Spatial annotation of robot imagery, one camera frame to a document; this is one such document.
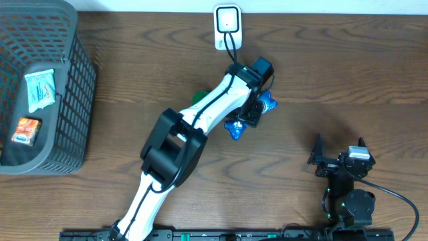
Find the blue Oreo cookie pack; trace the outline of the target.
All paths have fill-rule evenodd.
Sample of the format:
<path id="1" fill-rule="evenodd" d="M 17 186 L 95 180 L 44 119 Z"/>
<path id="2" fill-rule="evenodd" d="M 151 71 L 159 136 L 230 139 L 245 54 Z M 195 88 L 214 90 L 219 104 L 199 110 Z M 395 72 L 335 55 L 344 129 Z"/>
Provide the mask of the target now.
<path id="1" fill-rule="evenodd" d="M 264 104 L 264 110 L 262 115 L 278 107 L 278 103 L 272 98 L 272 94 L 269 90 L 261 94 L 258 98 Z M 235 141 L 238 141 L 247 127 L 250 127 L 247 124 L 244 124 L 238 120 L 229 120 L 224 124 L 225 130 L 229 133 L 230 137 Z"/>

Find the green lid white jar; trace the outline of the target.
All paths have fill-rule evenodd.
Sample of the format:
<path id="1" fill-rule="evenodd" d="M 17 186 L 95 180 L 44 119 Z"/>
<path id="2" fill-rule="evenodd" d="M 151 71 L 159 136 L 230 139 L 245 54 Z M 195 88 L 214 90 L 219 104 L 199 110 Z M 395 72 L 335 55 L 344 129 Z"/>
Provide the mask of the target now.
<path id="1" fill-rule="evenodd" d="M 209 94 L 209 91 L 203 90 L 196 92 L 192 97 L 192 104 L 197 104 Z"/>

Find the white wet wipes pack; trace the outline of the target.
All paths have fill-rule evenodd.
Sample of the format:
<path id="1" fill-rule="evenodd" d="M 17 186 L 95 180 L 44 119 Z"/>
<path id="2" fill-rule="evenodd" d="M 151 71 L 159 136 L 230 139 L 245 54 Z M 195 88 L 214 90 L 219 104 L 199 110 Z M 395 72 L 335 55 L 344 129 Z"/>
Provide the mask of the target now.
<path id="1" fill-rule="evenodd" d="M 28 109 L 30 113 L 52 105 L 56 101 L 54 69 L 26 74 Z"/>

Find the orange tissue pack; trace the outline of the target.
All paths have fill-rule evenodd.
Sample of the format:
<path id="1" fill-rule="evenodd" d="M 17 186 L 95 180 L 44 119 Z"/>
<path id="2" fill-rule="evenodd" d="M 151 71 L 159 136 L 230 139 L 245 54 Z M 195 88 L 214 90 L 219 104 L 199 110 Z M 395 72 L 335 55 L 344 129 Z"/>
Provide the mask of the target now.
<path id="1" fill-rule="evenodd" d="M 32 118 L 20 118 L 17 128 L 11 137 L 14 143 L 33 146 L 42 122 Z"/>

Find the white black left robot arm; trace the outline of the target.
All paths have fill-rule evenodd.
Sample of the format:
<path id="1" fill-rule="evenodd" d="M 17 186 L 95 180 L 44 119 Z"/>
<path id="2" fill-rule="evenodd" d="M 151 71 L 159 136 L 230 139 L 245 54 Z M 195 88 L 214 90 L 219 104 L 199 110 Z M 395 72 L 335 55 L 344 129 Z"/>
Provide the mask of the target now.
<path id="1" fill-rule="evenodd" d="M 271 64 L 232 64 L 220 84 L 199 102 L 176 112 L 166 109 L 144 144 L 140 185 L 126 215 L 112 228 L 112 240 L 144 240 L 154 219 L 174 188 L 195 169 L 209 132 L 227 115 L 255 110 L 257 98 L 274 74 Z"/>

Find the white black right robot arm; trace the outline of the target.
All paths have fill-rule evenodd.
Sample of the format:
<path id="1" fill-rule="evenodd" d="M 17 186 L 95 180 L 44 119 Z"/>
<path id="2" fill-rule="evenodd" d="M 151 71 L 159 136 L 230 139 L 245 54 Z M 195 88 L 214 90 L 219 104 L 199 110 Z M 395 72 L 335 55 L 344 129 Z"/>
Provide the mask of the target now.
<path id="1" fill-rule="evenodd" d="M 354 187 L 375 164 L 362 138 L 337 158 L 329 158 L 324 155 L 321 137 L 317 137 L 307 163 L 316 166 L 315 176 L 328 180 L 323 205 L 336 229 L 360 229 L 372 224 L 375 196 Z"/>

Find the white barcode scanner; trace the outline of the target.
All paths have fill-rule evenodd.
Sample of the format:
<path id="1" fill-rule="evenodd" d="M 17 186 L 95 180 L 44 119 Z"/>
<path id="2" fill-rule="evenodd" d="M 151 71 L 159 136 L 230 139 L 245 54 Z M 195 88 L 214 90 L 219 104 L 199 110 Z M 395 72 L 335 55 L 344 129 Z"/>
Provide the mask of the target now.
<path id="1" fill-rule="evenodd" d="M 227 34 L 230 32 L 238 50 L 242 46 L 242 18 L 241 9 L 237 5 L 218 5 L 214 8 L 214 36 L 215 48 L 226 50 L 225 43 L 231 48 L 232 42 Z"/>

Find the grey plastic mesh basket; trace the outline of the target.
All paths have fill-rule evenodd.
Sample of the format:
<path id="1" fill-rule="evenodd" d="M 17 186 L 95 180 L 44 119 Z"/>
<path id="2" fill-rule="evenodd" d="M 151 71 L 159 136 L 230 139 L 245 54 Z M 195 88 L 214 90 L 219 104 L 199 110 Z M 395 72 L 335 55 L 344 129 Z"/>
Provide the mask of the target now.
<path id="1" fill-rule="evenodd" d="M 84 164 L 96 69 L 66 1 L 1 2 L 1 172 L 68 175 Z"/>

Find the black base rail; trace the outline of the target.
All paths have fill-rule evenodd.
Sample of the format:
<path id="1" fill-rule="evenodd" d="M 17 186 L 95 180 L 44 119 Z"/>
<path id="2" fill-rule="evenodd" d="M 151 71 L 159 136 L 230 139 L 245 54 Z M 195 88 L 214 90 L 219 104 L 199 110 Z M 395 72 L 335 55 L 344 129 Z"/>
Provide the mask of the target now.
<path id="1" fill-rule="evenodd" d="M 288 229 L 284 231 L 192 231 L 192 230 L 153 230 L 147 241 L 257 241 L 257 240 L 367 240 L 394 241 L 391 231 L 336 231 L 327 237 L 321 231 Z"/>

